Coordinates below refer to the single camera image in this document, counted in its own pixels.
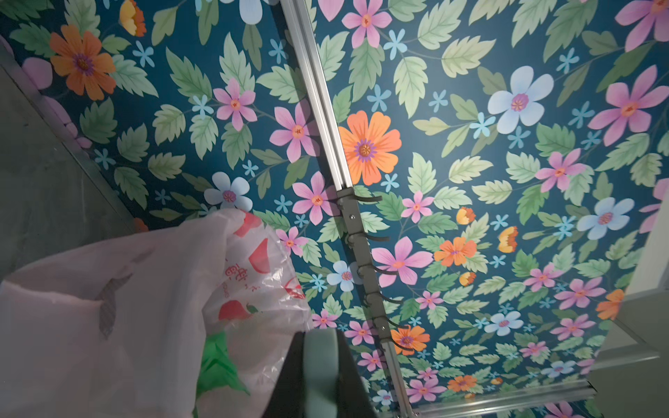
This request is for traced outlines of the green paper scrap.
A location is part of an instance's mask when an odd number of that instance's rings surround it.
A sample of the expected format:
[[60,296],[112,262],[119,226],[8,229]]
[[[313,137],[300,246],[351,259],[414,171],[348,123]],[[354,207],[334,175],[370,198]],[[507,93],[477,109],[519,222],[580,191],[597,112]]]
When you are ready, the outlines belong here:
[[230,355],[226,332],[208,335],[196,384],[193,417],[219,417],[224,408],[248,402],[250,395]]

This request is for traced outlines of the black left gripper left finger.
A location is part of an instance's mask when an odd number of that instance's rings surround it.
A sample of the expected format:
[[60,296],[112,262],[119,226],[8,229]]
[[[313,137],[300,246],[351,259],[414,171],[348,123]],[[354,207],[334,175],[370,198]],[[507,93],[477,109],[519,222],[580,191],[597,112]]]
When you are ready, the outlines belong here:
[[304,341],[304,332],[294,335],[262,418],[303,418],[306,399],[303,372]]

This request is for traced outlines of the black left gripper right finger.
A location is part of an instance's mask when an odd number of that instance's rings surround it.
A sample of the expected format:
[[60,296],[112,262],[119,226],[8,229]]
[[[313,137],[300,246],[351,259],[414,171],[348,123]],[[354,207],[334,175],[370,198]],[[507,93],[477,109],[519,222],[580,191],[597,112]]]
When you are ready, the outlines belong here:
[[336,331],[336,341],[339,366],[336,378],[337,417],[377,418],[343,332]]

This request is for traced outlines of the pale green dustpan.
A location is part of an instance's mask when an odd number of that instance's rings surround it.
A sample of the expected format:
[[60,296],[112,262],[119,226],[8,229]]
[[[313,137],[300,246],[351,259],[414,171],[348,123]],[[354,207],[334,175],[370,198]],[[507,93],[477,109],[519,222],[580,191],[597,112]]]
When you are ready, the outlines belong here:
[[339,349],[334,329],[315,329],[305,334],[302,372],[304,417],[336,418]]

